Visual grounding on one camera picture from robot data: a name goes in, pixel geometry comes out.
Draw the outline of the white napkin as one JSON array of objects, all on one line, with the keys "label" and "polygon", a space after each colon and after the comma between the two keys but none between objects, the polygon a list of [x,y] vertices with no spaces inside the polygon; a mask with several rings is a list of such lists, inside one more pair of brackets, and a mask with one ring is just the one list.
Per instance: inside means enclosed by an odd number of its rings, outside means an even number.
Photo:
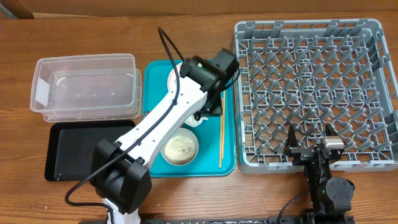
[{"label": "white napkin", "polygon": [[201,117],[199,120],[196,120],[194,115],[191,115],[189,118],[185,120],[185,124],[189,125],[190,127],[197,127],[202,124],[202,122],[208,120],[207,117]]}]

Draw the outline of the grey bowl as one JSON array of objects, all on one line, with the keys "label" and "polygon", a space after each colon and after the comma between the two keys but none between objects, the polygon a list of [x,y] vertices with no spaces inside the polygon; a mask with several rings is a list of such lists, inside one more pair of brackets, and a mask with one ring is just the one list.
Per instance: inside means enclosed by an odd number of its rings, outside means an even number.
[{"label": "grey bowl", "polygon": [[191,163],[198,154],[199,143],[195,134],[186,128],[178,128],[165,143],[160,153],[173,166]]}]

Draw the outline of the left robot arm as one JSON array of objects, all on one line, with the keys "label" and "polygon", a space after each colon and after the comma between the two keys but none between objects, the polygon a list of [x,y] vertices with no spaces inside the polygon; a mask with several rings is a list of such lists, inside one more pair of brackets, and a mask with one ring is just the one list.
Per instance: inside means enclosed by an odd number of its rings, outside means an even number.
[{"label": "left robot arm", "polygon": [[238,70],[237,56],[226,49],[212,60],[185,59],[176,84],[136,127],[96,145],[90,184],[107,206],[107,223],[140,223],[138,208],[152,188],[149,170],[161,148],[189,117],[222,115],[221,92]]}]

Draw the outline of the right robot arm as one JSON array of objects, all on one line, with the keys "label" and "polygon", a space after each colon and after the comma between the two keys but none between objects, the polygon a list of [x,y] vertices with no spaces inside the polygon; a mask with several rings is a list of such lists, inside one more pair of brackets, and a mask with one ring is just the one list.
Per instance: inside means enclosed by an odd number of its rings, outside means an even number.
[{"label": "right robot arm", "polygon": [[301,211],[297,223],[353,223],[346,216],[351,210],[355,186],[348,179],[333,177],[330,164],[341,159],[346,147],[344,140],[330,123],[325,136],[312,148],[301,149],[295,136],[295,126],[289,126],[284,155],[294,166],[302,166],[308,182],[312,207]]}]

